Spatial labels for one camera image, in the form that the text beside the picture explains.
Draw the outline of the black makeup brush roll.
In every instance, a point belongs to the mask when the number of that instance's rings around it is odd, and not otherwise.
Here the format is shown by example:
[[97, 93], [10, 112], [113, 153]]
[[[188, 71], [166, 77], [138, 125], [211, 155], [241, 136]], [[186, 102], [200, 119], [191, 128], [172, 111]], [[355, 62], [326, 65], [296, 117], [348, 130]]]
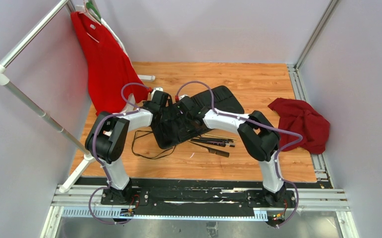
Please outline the black makeup brush roll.
[[[216, 109], [235, 114], [245, 112], [237, 98], [226, 86], [217, 86], [212, 89], [212, 92]], [[184, 126], [179, 115], [179, 108], [174, 102], [167, 110], [153, 114], [150, 127], [161, 149], [171, 148], [210, 131], [206, 126]]]

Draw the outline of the black angled brush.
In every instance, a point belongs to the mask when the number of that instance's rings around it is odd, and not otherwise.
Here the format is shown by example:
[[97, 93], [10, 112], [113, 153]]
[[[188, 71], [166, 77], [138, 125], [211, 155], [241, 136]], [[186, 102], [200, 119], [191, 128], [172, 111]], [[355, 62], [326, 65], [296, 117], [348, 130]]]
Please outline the black angled brush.
[[223, 143], [225, 145], [229, 145], [230, 147], [234, 147], [235, 143], [232, 139], [228, 138], [216, 138], [216, 137], [196, 137], [191, 139], [192, 142], [199, 142], [204, 144], [220, 144]]

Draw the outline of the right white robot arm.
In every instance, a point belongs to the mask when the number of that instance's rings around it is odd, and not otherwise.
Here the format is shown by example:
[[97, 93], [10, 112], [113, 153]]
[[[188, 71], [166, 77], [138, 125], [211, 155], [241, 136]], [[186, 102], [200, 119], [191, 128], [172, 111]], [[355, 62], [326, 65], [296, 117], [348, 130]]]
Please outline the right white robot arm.
[[272, 207], [284, 200], [284, 181], [278, 164], [279, 130], [274, 128], [259, 111], [251, 114], [235, 114], [215, 107], [190, 109], [189, 96], [175, 96], [181, 112], [190, 113], [191, 118], [209, 129], [218, 129], [237, 134], [248, 154], [256, 159], [263, 176], [265, 202]]

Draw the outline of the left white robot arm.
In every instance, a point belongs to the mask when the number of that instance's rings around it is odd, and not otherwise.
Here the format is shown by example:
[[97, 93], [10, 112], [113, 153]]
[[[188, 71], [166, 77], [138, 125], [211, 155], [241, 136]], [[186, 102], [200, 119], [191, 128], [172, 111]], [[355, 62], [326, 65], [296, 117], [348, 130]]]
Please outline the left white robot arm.
[[128, 132], [151, 125], [157, 108], [137, 109], [127, 113], [111, 114], [102, 112], [90, 131], [85, 147], [101, 164], [107, 177], [107, 191], [121, 205], [132, 200], [132, 183], [122, 163]]

